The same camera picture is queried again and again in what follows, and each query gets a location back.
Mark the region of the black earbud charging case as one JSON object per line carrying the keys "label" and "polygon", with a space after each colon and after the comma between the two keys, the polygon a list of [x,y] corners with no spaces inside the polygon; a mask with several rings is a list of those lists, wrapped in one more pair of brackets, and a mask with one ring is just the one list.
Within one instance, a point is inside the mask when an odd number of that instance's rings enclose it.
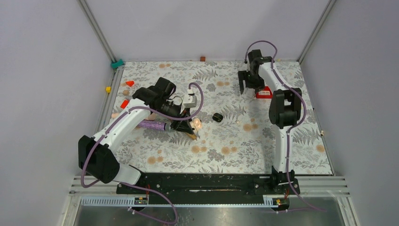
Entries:
{"label": "black earbud charging case", "polygon": [[220,123],[220,122],[222,122],[222,120],[223,120],[223,116],[222,116],[221,114],[219,114],[219,113],[214,113],[213,116],[212,116],[212,119],[213,119],[215,122]]}

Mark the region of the purple glitter microphone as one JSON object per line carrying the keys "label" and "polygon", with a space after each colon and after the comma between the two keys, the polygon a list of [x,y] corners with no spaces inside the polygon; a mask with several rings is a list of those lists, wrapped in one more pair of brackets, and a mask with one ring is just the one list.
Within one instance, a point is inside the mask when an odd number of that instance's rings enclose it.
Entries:
{"label": "purple glitter microphone", "polygon": [[143,120],[138,124],[138,127],[161,130],[161,131],[173,131],[170,122],[162,122],[162,121]]}

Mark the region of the cream earbud charging case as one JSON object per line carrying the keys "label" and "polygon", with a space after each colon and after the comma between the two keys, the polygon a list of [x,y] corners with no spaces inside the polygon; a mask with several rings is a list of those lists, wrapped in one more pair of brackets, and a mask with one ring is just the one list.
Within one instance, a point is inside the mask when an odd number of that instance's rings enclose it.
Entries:
{"label": "cream earbud charging case", "polygon": [[198,119],[198,118],[195,118],[195,119],[192,120],[192,126],[193,126],[196,130],[202,129],[202,127],[203,127],[203,126],[202,126],[201,120]]}

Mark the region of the teal curved block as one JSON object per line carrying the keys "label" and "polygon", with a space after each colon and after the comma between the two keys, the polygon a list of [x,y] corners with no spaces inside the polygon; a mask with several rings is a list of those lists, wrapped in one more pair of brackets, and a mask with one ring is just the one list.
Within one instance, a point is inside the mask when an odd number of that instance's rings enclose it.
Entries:
{"label": "teal curved block", "polygon": [[124,61],[122,59],[119,59],[118,61],[111,63],[111,68],[117,69],[118,67],[120,67],[124,64],[125,64]]}

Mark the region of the gold microphone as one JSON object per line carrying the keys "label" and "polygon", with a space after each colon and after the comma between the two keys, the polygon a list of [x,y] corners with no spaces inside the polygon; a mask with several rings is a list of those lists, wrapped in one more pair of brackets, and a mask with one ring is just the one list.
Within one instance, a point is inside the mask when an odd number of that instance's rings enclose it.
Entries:
{"label": "gold microphone", "polygon": [[188,132],[186,132],[186,135],[191,139],[191,140],[197,140],[197,135],[196,134],[191,134],[191,133],[188,133]]}

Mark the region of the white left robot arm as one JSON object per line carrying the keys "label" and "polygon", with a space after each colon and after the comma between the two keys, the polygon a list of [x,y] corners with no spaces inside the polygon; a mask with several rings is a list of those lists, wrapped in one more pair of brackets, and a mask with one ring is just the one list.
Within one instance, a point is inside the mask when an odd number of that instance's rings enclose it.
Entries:
{"label": "white left robot arm", "polygon": [[128,183],[132,192],[139,194],[145,190],[146,181],[142,172],[131,166],[119,163],[114,153],[126,139],[129,132],[143,120],[155,113],[172,121],[171,128],[193,134],[193,117],[204,102],[201,87],[191,82],[180,104],[175,104],[172,95],[176,85],[165,78],[159,78],[155,85],[139,88],[122,112],[102,130],[93,136],[82,136],[78,141],[78,163],[82,170],[80,182],[89,174],[97,182],[107,184],[112,181]]}

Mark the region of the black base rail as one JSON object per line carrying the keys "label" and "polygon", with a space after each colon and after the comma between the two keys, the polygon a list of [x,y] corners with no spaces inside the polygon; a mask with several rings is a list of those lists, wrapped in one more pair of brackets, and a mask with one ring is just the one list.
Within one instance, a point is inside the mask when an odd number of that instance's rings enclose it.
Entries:
{"label": "black base rail", "polygon": [[174,205],[262,204],[266,195],[300,193],[298,180],[282,174],[145,173],[137,187],[153,189]]}

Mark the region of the red rectangular block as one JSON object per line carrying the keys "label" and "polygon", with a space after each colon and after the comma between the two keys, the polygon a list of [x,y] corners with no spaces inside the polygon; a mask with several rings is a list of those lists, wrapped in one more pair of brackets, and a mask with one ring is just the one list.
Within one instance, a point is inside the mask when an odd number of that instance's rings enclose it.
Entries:
{"label": "red rectangular block", "polygon": [[125,99],[125,100],[121,103],[120,108],[121,108],[121,109],[125,109],[125,108],[128,106],[128,104],[129,104],[129,100]]}

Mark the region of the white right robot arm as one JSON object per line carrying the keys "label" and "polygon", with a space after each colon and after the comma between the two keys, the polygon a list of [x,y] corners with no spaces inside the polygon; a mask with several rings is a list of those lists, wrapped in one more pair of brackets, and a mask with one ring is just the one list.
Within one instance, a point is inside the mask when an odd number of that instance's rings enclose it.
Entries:
{"label": "white right robot arm", "polygon": [[276,194],[281,194],[294,182],[295,172],[290,168],[292,148],[291,131],[303,122],[302,91],[292,88],[282,78],[274,66],[271,56],[263,56],[259,49],[248,51],[244,62],[247,69],[238,71],[239,89],[246,88],[256,93],[268,87],[271,91],[269,120],[277,132],[275,157],[267,186]]}

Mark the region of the red box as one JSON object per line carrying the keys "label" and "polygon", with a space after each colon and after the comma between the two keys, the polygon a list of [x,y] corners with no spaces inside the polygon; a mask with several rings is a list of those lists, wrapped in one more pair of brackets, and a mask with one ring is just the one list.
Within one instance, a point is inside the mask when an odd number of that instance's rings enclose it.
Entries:
{"label": "red box", "polygon": [[272,99],[272,91],[268,86],[265,86],[265,88],[255,94],[255,97],[257,99]]}

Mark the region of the pink microphone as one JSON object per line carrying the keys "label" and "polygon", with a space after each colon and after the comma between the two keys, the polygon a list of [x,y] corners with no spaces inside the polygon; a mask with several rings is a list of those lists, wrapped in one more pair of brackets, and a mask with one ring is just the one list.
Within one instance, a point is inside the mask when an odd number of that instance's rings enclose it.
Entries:
{"label": "pink microphone", "polygon": [[[119,115],[119,113],[112,113],[111,118],[115,119],[115,118],[117,118],[118,115]],[[155,113],[152,113],[147,118],[145,118],[145,120],[154,121],[156,118],[157,118],[157,115]]]}

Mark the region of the red triangular block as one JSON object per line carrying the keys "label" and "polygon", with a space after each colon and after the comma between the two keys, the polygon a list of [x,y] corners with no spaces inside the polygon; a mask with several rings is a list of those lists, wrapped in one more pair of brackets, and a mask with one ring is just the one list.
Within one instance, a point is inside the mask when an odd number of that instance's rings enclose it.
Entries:
{"label": "red triangular block", "polygon": [[125,81],[125,84],[129,87],[132,87],[135,84],[135,82],[134,81]]}

